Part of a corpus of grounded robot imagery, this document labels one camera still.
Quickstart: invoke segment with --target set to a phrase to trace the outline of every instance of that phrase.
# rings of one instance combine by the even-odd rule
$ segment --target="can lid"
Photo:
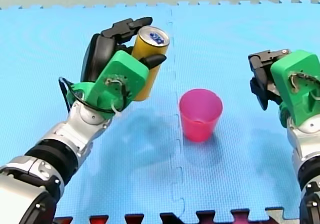
[[[170,43],[170,38],[163,30],[153,27],[153,26],[144,26],[139,29],[138,32],[141,39],[153,46],[167,46]]]

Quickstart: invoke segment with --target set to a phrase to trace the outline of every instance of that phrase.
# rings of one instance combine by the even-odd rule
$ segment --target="black cable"
[[[68,112],[70,112],[70,104],[68,102],[68,99],[67,99],[67,89],[65,87],[65,84],[63,82],[61,82],[60,78],[59,78],[59,86],[60,86],[60,89],[61,89],[61,92],[63,94],[63,98],[64,98],[64,101],[65,101],[65,104],[66,104],[66,108],[68,110]]]
[[[66,80],[65,78],[63,77],[60,77],[59,78],[59,84],[60,84],[60,88],[61,88],[61,91],[63,93],[63,97],[64,97],[64,100],[66,101],[66,105],[67,105],[67,109],[68,109],[68,112],[70,112],[70,105],[69,105],[69,102],[67,100],[67,89],[65,87],[64,84],[67,85],[68,87],[68,90],[70,92],[70,94],[74,97],[75,100],[77,100],[79,103],[83,104],[84,106],[88,107],[88,108],[91,108],[97,112],[103,112],[103,113],[115,113],[112,109],[101,109],[99,107],[96,107],[96,106],[92,106],[90,104],[88,104],[87,102],[83,101],[81,98],[79,98],[76,93],[74,92],[73,88],[72,88],[72,85],[73,83],[69,82],[68,80]],[[125,85],[122,83],[121,85],[121,93],[122,93],[122,101],[123,101],[123,104],[122,104],[122,108],[121,110],[118,110],[118,112],[122,112],[126,107],[127,107],[127,90],[126,90],[126,87]]]

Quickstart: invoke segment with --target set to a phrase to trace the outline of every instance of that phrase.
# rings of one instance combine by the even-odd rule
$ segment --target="silver robot arm segment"
[[[0,167],[0,223],[51,224],[65,186],[110,123],[76,101],[65,122]]]
[[[300,224],[320,224],[320,115],[299,127],[287,119],[293,167],[302,191]]]

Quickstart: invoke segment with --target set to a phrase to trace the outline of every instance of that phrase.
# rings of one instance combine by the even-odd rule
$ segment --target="wire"
[[[305,73],[294,73],[294,74],[289,76],[289,80],[290,80],[290,84],[291,84],[292,88],[296,92],[299,90],[299,87],[295,83],[295,78],[299,78],[299,79],[302,79],[302,80],[305,80],[305,81],[309,81],[309,82],[315,83],[320,87],[320,81],[317,78],[315,78],[315,77],[313,77],[311,75],[305,74]]]
[[[118,110],[118,112],[122,112],[127,107],[127,96],[128,96],[128,94],[127,94],[126,87],[120,80],[111,80],[110,82],[111,83],[117,82],[117,83],[119,83],[121,85],[121,93],[122,93],[123,104],[122,104],[122,108],[120,110]],[[68,90],[69,90],[70,94],[73,96],[73,98],[75,100],[77,100],[79,103],[83,104],[84,106],[86,106],[88,108],[91,108],[91,109],[93,109],[93,110],[95,110],[97,112],[112,113],[112,114],[115,113],[112,109],[101,109],[99,107],[92,106],[92,105],[88,104],[87,102],[83,101],[81,98],[79,98],[77,96],[77,94],[73,90],[73,88],[72,88],[73,83],[69,82],[65,78],[63,78],[63,77],[59,78],[59,85],[60,85],[61,91],[63,93],[63,98],[65,100],[68,112],[70,112],[70,108],[71,107],[70,107],[70,104],[69,104],[68,99],[67,99],[67,89],[66,89],[65,85],[68,87]]]

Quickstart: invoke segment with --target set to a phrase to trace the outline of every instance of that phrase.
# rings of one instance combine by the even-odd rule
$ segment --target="cup rim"
[[[213,94],[215,97],[218,98],[218,101],[219,101],[219,103],[220,103],[221,109],[219,110],[219,114],[217,115],[217,117],[216,117],[215,119],[212,119],[211,121],[206,122],[206,123],[213,123],[215,120],[217,120],[217,119],[221,116],[221,114],[222,114],[222,112],[223,112],[223,110],[224,110],[224,109],[223,109],[223,108],[224,108],[224,104],[222,103],[222,100],[220,99],[220,97],[219,97],[216,93],[214,93],[214,92],[212,92],[211,90],[208,90],[208,89],[195,88],[195,89],[191,89],[191,90],[185,92],[185,93],[181,96],[180,101],[179,101],[179,105],[178,105],[179,113],[180,113],[181,116],[183,116],[184,119],[186,119],[186,120],[189,121],[189,122],[193,122],[195,125],[197,125],[197,123],[196,123],[194,120],[191,120],[191,119],[188,118],[186,115],[184,115],[183,112],[181,112],[181,101],[182,101],[183,97],[184,97],[186,94],[188,94],[188,93],[190,93],[190,92],[194,92],[194,91],[200,91],[200,90],[206,91],[206,92],[209,92],[209,93]]]

